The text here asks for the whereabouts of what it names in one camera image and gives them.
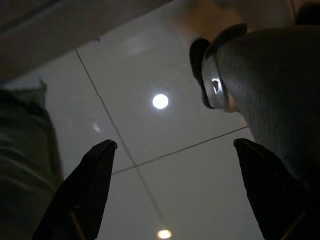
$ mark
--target black shoe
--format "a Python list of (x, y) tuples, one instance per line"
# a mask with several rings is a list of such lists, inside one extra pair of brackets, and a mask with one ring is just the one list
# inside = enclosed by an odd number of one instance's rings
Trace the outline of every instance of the black shoe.
[(204, 85), (204, 80), (202, 78), (202, 61), (204, 59), (206, 50), (209, 47), (209, 45), (210, 42), (208, 40), (198, 38), (190, 46), (189, 58), (193, 76), (198, 81), (202, 90), (202, 101), (204, 105), (209, 109), (215, 109), (209, 104), (208, 96), (206, 94), (206, 89)]
[(306, 4), (300, 7), (295, 19), (296, 25), (320, 25), (320, 4)]

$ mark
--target recessed light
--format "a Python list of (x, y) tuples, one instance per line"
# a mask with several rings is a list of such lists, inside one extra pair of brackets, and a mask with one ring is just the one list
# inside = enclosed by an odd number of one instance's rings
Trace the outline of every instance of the recessed light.
[(168, 106), (169, 99), (164, 94), (157, 94), (153, 97), (152, 104), (156, 109), (164, 109)]
[(160, 239), (169, 239), (172, 236), (172, 233), (169, 230), (161, 230), (158, 231), (157, 236)]

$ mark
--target white ceiling tile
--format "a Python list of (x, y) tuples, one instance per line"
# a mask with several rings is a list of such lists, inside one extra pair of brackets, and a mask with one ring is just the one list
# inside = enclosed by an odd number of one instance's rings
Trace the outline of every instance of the white ceiling tile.
[(263, 239), (233, 146), (237, 138), (252, 136), (245, 128), (139, 167), (174, 239)]
[(47, 84), (45, 105), (56, 131), (65, 177), (92, 146), (106, 139), (118, 144), (113, 170), (119, 171), (132, 166), (75, 51), (6, 83), (4, 87), (39, 87), (39, 79)]
[(98, 240), (155, 240), (162, 227), (135, 169), (113, 175)]
[[(168, 14), (160, 8), (78, 50), (137, 163), (246, 126), (238, 113), (204, 106), (189, 45)], [(168, 107), (153, 107), (156, 94), (168, 97)]]

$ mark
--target round light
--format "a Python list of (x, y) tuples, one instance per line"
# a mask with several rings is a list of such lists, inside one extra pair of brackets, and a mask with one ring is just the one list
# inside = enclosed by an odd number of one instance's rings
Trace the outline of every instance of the round light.
[(169, 230), (158, 231), (158, 238), (160, 239), (168, 239), (171, 236), (172, 236), (172, 233)]
[(152, 104), (157, 109), (164, 109), (166, 106), (168, 106), (169, 99), (166, 95), (163, 94), (157, 94), (154, 96), (152, 100)]

